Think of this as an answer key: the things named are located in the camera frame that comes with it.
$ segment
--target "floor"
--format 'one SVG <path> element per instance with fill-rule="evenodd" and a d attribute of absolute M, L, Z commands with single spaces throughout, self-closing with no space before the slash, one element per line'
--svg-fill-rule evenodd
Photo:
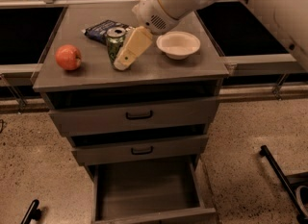
<path fill-rule="evenodd" d="M 0 223 L 20 223 L 37 198 L 38 224 L 90 224 L 92 181 L 38 106 L 18 113 L 0 102 L 7 123 L 0 134 Z M 307 98 L 222 102 L 209 138 L 197 178 L 218 221 L 202 224 L 297 223 L 296 209 L 259 151 L 266 144 L 287 175 L 307 171 Z"/>

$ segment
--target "bowl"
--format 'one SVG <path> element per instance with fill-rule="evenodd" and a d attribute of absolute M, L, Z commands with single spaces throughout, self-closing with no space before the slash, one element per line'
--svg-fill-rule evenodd
<path fill-rule="evenodd" d="M 189 33 L 172 31 L 159 36 L 157 47 L 171 59 L 182 60 L 200 48 L 200 40 Z"/>

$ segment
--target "red apple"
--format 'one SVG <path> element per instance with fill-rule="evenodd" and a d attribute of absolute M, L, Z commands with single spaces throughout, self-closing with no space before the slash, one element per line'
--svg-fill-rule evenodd
<path fill-rule="evenodd" d="M 65 44 L 58 48 L 56 55 L 57 64 L 65 70 L 75 70 L 80 67 L 81 53 L 80 50 L 71 44 Z"/>

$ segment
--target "soda can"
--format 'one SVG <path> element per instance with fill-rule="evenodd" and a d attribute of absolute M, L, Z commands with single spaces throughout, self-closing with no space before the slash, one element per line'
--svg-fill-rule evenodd
<path fill-rule="evenodd" d="M 115 59 L 119 49 L 123 46 L 126 30 L 121 27 L 114 27 L 107 31 L 107 50 L 112 67 L 115 68 Z"/>

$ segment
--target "gray countertop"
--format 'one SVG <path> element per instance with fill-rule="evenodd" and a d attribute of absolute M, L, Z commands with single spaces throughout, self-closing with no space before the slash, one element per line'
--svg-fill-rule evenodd
<path fill-rule="evenodd" d="M 156 38 L 147 51 L 126 71 L 113 70 L 107 47 L 88 39 L 83 29 L 106 19 L 138 26 L 132 13 L 136 1 L 70 5 L 34 84 L 40 92 L 96 87 L 125 87 L 155 83 L 207 80 L 228 76 L 228 71 L 204 32 L 194 12 L 187 15 L 174 31 L 194 34 L 200 50 L 185 60 L 169 59 L 156 46 Z M 63 44 L 73 44 L 82 53 L 83 63 L 74 71 L 61 69 L 54 55 Z"/>

